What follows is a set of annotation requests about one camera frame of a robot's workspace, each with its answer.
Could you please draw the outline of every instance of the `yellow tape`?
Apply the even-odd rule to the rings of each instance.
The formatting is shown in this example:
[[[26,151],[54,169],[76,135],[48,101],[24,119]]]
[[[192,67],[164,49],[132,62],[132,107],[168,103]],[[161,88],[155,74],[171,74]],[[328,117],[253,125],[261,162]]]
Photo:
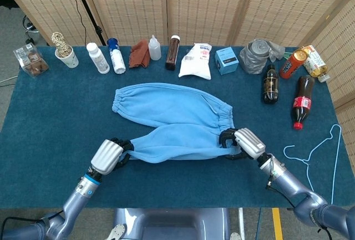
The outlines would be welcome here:
[[[275,239],[283,240],[282,230],[281,230],[280,211],[278,208],[272,208],[272,218],[273,218],[273,227],[275,229]]]

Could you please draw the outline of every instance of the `paper cup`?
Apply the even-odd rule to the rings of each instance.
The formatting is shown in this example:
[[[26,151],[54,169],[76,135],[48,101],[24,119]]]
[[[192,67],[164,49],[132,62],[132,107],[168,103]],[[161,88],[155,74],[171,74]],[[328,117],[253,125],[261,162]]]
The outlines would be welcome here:
[[[74,68],[79,64],[78,58],[75,56],[74,49],[72,46],[70,46],[72,49],[72,52],[67,56],[67,57],[60,57],[58,50],[55,49],[55,56],[61,60],[67,67],[69,68]]]

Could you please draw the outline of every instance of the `clear plastic box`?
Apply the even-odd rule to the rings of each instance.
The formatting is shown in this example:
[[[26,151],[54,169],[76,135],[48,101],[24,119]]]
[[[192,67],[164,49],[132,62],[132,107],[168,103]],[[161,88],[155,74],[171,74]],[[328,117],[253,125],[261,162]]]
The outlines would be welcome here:
[[[37,76],[49,69],[48,64],[37,51],[37,48],[29,43],[13,51],[21,68],[30,76]]]

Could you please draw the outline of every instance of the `bottle cap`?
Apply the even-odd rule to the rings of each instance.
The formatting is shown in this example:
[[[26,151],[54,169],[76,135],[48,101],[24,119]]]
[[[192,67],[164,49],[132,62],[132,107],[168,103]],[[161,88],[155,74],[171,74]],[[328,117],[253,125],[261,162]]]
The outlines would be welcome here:
[[[88,52],[90,52],[90,53],[96,53],[96,52],[99,50],[99,47],[97,46],[96,43],[90,42],[90,43],[88,43],[88,45],[87,45],[87,50],[88,50]]]
[[[115,38],[109,38],[107,40],[107,45],[109,46],[109,51],[112,52],[114,49],[119,50],[120,48],[118,47],[118,40]]]
[[[307,60],[308,54],[304,50],[295,50],[293,57],[299,62],[304,62]]]
[[[301,130],[303,128],[303,125],[300,122],[295,122],[293,124],[293,128],[296,130]]]
[[[178,39],[180,41],[180,37],[178,35],[172,35],[171,38],[172,39]]]
[[[154,37],[154,35],[151,36],[151,39],[149,40],[149,43],[151,44],[157,44],[158,40]]]
[[[330,80],[330,76],[328,75],[328,74],[326,74],[326,73],[323,73],[323,74],[320,74],[319,76],[318,76],[318,80],[319,80],[319,82],[321,82],[321,83],[323,83],[323,82],[325,82],[325,81],[327,81],[327,80]]]

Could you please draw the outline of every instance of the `bottle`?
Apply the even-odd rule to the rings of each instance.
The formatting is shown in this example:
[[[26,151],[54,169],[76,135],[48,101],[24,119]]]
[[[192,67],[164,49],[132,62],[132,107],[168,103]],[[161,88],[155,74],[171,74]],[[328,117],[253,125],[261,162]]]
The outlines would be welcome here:
[[[173,35],[170,39],[168,55],[166,57],[165,68],[167,70],[175,70],[176,59],[178,58],[178,51],[180,46],[180,37]]]
[[[302,122],[308,116],[310,112],[312,100],[312,88],[315,84],[314,78],[310,75],[301,76],[298,80],[298,93],[293,102],[293,128],[301,130],[303,128]]]
[[[262,98],[265,103],[274,104],[278,99],[278,74],[275,71],[275,66],[270,64],[267,67],[263,78],[263,93]]]
[[[282,78],[290,78],[294,72],[306,61],[307,53],[304,50],[295,50],[280,68],[279,75]]]
[[[328,66],[322,60],[314,46],[308,45],[302,49],[308,55],[308,58],[304,62],[303,66],[307,69],[309,74],[314,78],[318,78],[321,83],[329,80],[331,77],[327,74]]]
[[[107,45],[109,46],[113,70],[116,74],[124,73],[126,71],[126,66],[124,65],[120,47],[118,46],[118,40],[110,38],[107,40]]]
[[[101,74],[106,74],[110,70],[110,66],[107,63],[104,55],[102,54],[97,44],[94,42],[88,43],[87,50],[89,52],[89,56],[91,57],[91,60],[96,65],[99,72]]]
[[[148,44],[148,49],[149,49],[150,59],[154,61],[160,59],[161,57],[160,43],[154,37],[154,35],[151,36],[151,39]]]

